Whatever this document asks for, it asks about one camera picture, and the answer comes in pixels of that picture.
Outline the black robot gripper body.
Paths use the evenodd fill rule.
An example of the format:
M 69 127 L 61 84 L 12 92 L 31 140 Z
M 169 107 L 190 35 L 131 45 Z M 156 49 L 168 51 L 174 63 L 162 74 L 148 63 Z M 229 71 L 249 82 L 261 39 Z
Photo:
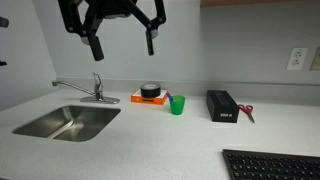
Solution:
M 85 1 L 88 9 L 81 22 L 79 5 Z M 136 5 L 138 0 L 58 0 L 65 28 L 80 37 L 94 36 L 103 19 L 126 18 L 134 15 L 148 31 L 156 30 L 166 22 L 163 0 L 154 0 L 157 15 L 149 19 Z

